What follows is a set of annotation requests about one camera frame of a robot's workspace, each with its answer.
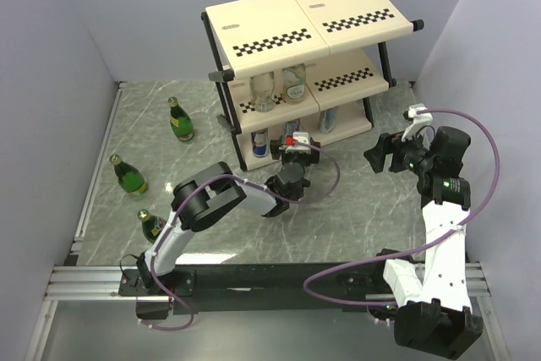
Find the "silver blue energy drink can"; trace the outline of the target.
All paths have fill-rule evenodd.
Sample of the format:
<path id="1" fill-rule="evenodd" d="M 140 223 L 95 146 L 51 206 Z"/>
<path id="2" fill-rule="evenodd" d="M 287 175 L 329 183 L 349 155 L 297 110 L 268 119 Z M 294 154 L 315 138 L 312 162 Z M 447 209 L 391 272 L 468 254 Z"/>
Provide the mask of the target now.
<path id="1" fill-rule="evenodd" d="M 335 125 L 339 107 L 333 107 L 320 111 L 318 119 L 318 130 L 323 134 L 330 133 Z"/>

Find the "clear Chang soda water bottle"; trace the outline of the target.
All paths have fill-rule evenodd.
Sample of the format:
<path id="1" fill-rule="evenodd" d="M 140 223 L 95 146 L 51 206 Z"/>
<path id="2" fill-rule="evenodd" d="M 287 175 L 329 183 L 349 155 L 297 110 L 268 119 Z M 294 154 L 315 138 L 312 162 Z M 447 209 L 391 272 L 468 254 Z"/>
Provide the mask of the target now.
<path id="1" fill-rule="evenodd" d="M 274 73 L 258 74 L 250 78 L 250 100 L 257 112 L 269 112 L 274 108 Z"/>

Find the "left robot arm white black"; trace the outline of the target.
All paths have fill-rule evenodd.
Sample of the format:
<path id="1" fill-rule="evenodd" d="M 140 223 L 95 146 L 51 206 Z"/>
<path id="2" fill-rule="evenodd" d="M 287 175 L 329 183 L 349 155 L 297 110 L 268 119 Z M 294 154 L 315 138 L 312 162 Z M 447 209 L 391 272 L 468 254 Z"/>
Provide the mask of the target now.
<path id="1" fill-rule="evenodd" d="M 168 219 L 157 220 L 148 228 L 152 245 L 136 262 L 139 285 L 148 294 L 163 293 L 177 258 L 193 236 L 214 226 L 233 209 L 273 218 L 303 198 L 310 186 L 306 168 L 320 161 L 320 143 L 308 133 L 295 132 L 272 140 L 270 152 L 281 161 L 281 168 L 262 185 L 235 177 L 231 168 L 219 161 L 175 187 Z"/>

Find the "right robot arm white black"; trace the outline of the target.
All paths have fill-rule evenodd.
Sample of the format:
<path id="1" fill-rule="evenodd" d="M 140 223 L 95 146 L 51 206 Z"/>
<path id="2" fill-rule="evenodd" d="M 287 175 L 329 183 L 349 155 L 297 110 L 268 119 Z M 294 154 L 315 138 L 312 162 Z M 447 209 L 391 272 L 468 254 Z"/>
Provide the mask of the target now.
<path id="1" fill-rule="evenodd" d="M 394 294 L 398 345 L 449 360 L 459 359 L 484 329 L 468 296 L 466 228 L 461 224 L 471 207 L 470 184 L 460 176 L 470 144 L 467 133 L 442 126 L 429 146 L 420 135 L 403 139 L 400 133 L 383 133 L 364 153 L 376 173 L 382 172 L 389 156 L 390 172 L 408 170 L 417 176 L 428 245 L 422 277 L 404 255 L 375 267 L 372 285 Z"/>

